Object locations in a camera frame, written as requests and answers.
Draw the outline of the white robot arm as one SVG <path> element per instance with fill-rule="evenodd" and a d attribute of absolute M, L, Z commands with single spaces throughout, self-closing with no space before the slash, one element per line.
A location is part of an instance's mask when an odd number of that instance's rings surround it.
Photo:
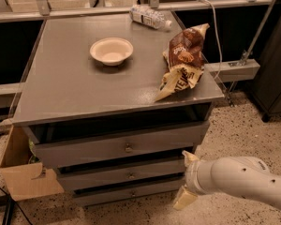
<path fill-rule="evenodd" d="M 257 157 L 222 157 L 202 160 L 187 151 L 185 183 L 179 188 L 173 207 L 182 210 L 200 195 L 225 193 L 253 200 L 281 211 L 281 176 L 272 174 Z"/>

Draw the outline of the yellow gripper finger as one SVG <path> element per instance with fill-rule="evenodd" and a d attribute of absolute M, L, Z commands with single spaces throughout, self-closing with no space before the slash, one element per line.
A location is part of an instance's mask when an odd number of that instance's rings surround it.
<path fill-rule="evenodd" d="M 182 210 L 191 203 L 193 203 L 198 196 L 189 191 L 186 186 L 181 186 L 173 201 L 173 208 L 176 210 Z"/>
<path fill-rule="evenodd" d="M 192 162 L 199 160 L 199 158 L 196 155 L 194 155 L 186 150 L 184 150 L 182 152 L 182 154 L 185 157 L 185 166 L 186 167 L 188 167 Z"/>

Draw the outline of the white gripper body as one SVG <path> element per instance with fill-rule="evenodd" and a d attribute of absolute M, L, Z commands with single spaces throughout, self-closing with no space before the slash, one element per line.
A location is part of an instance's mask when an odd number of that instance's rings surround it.
<path fill-rule="evenodd" d="M 212 181 L 212 161 L 195 160 L 190 163 L 185 171 L 187 188 L 198 195 L 214 193 L 214 182 Z"/>

